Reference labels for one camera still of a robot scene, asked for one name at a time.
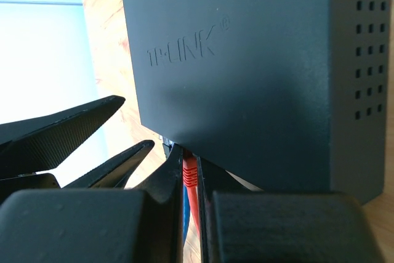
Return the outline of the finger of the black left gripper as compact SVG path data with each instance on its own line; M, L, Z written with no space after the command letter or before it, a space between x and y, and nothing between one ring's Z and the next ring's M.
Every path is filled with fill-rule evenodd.
M56 168L124 102L124 97L111 95L51 115L1 124L1 170Z
M124 188L130 176L154 146L154 141L143 140L72 181L64 188Z

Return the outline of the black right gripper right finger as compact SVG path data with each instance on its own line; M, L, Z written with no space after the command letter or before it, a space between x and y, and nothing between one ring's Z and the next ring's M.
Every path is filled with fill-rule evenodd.
M203 262L383 262L359 202L343 193L252 191L198 160Z

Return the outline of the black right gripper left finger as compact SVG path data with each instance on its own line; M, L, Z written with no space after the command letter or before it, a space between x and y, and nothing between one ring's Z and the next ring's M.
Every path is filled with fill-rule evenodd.
M1 205L2 262L181 262L182 156L133 189L20 190Z

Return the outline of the black network switch box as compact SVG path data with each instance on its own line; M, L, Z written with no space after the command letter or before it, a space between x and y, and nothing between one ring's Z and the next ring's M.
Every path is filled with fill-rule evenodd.
M123 0L141 123L266 192L384 189L391 0Z

